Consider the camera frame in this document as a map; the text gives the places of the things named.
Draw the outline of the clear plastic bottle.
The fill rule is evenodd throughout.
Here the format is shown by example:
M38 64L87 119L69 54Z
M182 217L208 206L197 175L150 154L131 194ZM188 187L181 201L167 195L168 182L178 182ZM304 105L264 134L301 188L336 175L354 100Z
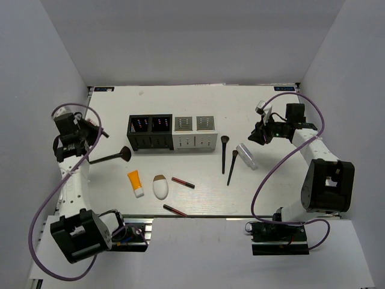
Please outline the clear plastic bottle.
M246 147L245 144L240 143L236 146L236 150L238 152L238 155L241 157L243 162L252 170L257 169L257 164L254 161L253 154L249 151L249 149Z

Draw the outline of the white oval bottle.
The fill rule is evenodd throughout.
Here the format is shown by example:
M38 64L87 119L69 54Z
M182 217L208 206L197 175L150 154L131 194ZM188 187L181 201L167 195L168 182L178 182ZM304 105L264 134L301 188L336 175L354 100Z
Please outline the white oval bottle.
M153 193L159 200L164 200L168 196L168 182L164 175L156 175L153 179Z

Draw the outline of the large powder brush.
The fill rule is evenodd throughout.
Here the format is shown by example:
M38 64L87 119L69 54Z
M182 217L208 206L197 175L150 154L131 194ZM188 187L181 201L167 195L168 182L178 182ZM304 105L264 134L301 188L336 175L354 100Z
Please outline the large powder brush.
M89 161L89 163L90 164L97 164L97 163L102 163L102 162L117 159L117 158L121 158L125 162L129 162L131 157L132 157L131 150L127 146L123 146L121 148L120 152L113 154L113 155L105 156L105 157L102 157L102 158L99 158L99 159L96 159L93 161Z

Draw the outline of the orange cream tube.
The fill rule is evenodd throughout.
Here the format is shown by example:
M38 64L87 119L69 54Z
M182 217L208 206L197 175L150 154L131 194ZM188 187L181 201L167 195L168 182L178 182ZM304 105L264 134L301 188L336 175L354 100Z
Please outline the orange cream tube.
M127 176L131 182L135 197L139 198L139 197L144 196L144 190L143 190L143 186L141 184L141 180L140 180L138 171L134 170L134 171L128 173Z

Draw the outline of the red lip gloss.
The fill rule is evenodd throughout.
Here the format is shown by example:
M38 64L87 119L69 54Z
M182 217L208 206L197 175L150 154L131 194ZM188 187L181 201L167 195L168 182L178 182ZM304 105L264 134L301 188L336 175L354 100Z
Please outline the red lip gloss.
M185 213L183 213L183 212L181 212L181 211L179 211L179 210L177 210L177 209L175 209L169 205L166 205L166 204L163 204L163 209L165 209L165 210L167 210L167 211L169 211L175 215L181 216L181 217L187 217L188 216L187 214L185 214Z
M180 184L180 185L186 186L186 187L191 188L191 189L195 189L195 185L192 184L192 183L183 181L183 180L175 178L175 177L172 177L171 180L173 182L176 182L176 183Z

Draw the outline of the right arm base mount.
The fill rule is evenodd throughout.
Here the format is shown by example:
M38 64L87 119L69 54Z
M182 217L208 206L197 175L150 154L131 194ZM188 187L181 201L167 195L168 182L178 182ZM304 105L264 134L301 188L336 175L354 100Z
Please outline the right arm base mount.
M254 256L308 255L309 247L304 226L248 222Z

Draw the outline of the black makeup brush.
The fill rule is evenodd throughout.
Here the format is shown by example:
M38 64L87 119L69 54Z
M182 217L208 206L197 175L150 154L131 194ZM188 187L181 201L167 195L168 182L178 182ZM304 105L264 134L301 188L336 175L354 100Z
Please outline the black makeup brush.
M230 184L237 156L238 156L238 151L235 149L232 151L232 162L230 165L229 175L228 175L228 179L227 179L227 186L229 186L229 184Z
M225 166L226 166L226 146L229 141L229 137L227 135L221 136L221 144L222 144L222 155L221 155L221 172L225 174Z

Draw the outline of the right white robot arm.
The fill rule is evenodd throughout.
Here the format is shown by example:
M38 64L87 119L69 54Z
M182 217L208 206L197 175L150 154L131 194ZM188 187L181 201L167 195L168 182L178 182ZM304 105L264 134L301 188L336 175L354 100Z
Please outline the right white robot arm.
M276 122L272 106L258 103L261 121L255 124L249 140L267 145L274 137L288 139L308 165L300 199L277 210L271 225L273 236L285 240L294 231L291 222L306 222L318 216L345 213L351 205L355 167L338 159L318 136L317 127L307 122L304 104L287 104L285 120Z

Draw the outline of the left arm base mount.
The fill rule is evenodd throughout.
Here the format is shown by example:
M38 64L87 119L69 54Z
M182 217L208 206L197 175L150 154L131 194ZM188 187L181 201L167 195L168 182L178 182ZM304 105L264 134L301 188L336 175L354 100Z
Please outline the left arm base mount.
M125 218L125 229L112 239L110 252L145 252L150 243L153 219Z

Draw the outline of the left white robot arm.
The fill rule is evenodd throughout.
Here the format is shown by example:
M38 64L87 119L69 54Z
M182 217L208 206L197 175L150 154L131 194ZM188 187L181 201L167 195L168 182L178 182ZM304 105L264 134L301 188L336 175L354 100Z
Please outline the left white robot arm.
M53 116L59 136L54 154L62 179L59 220L51 235L69 263L77 263L112 248L112 240L126 236L127 225L117 210L95 213L88 195L90 163L86 154L98 135L98 126L76 118L67 108Z

